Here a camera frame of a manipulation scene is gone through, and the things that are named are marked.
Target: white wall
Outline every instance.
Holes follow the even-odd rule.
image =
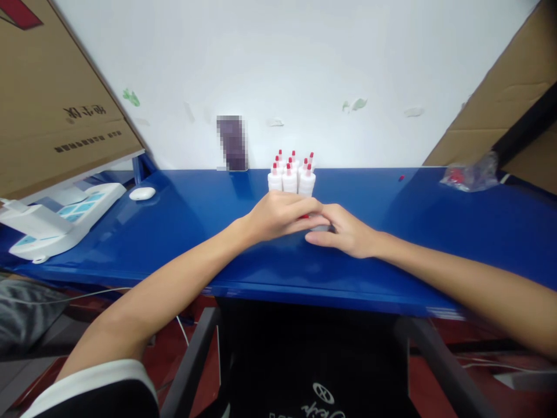
[[[247,121],[251,168],[280,147],[321,167],[419,166],[537,0],[55,3],[159,166],[184,169],[222,165],[218,114]]]

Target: forearm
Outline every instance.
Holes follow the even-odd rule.
[[[527,347],[557,358],[557,293],[514,273],[383,235],[377,257],[447,294]]]
[[[182,312],[203,288],[253,242],[243,219],[176,257],[104,311],[87,329],[58,380],[109,361],[140,359],[149,338]]]

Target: plastic bag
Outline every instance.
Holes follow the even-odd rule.
[[[440,183],[463,192],[479,192],[497,186],[497,154],[488,152],[474,165],[450,164]]]

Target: cardboard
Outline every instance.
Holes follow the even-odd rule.
[[[557,194],[557,122],[502,169]]]
[[[8,3],[0,3],[0,197],[20,199],[141,150],[48,1]]]
[[[542,0],[424,165],[474,163],[557,81],[557,15]]]

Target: hand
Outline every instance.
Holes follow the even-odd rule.
[[[336,232],[309,232],[306,241],[321,247],[334,247],[356,258],[377,256],[386,234],[367,226],[339,204],[323,205],[321,215],[331,221]]]
[[[319,225],[330,225],[319,215],[300,219],[310,213],[318,214],[322,209],[323,204],[314,197],[271,190],[242,220],[253,243],[257,243]]]

